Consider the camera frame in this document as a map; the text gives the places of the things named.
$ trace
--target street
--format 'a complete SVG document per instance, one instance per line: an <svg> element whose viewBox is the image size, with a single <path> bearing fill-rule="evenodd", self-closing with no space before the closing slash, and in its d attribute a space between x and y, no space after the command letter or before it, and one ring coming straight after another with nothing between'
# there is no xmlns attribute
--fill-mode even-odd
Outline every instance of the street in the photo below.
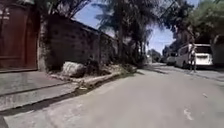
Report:
<svg viewBox="0 0 224 128"><path fill-rule="evenodd" d="M153 65L78 97L1 114L9 128L223 128L222 76Z"/></svg>

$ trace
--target boulder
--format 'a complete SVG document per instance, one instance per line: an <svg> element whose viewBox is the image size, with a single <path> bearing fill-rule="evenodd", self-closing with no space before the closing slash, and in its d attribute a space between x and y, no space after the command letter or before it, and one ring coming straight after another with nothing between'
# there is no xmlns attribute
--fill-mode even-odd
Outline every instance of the boulder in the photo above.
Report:
<svg viewBox="0 0 224 128"><path fill-rule="evenodd" d="M68 77L81 78L85 75L86 67L83 64L65 62L62 68L62 75Z"/></svg>

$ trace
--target brown gate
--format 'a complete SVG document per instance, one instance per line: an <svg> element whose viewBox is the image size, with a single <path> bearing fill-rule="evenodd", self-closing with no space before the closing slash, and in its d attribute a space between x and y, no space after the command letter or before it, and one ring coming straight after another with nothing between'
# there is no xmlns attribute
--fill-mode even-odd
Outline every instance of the brown gate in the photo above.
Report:
<svg viewBox="0 0 224 128"><path fill-rule="evenodd" d="M0 71L37 69L39 21L32 7L0 0Z"/></svg>

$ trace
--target white van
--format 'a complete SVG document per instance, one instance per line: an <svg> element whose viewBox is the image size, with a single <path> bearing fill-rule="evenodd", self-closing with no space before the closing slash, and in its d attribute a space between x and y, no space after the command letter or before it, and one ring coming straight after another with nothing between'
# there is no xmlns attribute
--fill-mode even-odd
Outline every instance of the white van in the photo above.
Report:
<svg viewBox="0 0 224 128"><path fill-rule="evenodd" d="M196 65L197 66L211 66L212 63L212 50L210 44L195 44L196 46ZM190 49L192 44L188 44L178 51L176 57L176 65L178 67L187 68L190 65Z"/></svg>

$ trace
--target parked car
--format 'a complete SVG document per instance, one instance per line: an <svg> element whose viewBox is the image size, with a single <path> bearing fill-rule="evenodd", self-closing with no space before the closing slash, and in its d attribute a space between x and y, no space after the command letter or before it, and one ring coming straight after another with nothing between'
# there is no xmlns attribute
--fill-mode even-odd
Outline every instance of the parked car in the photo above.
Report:
<svg viewBox="0 0 224 128"><path fill-rule="evenodd" d="M170 53L166 59L167 65L175 65L176 64L176 53Z"/></svg>

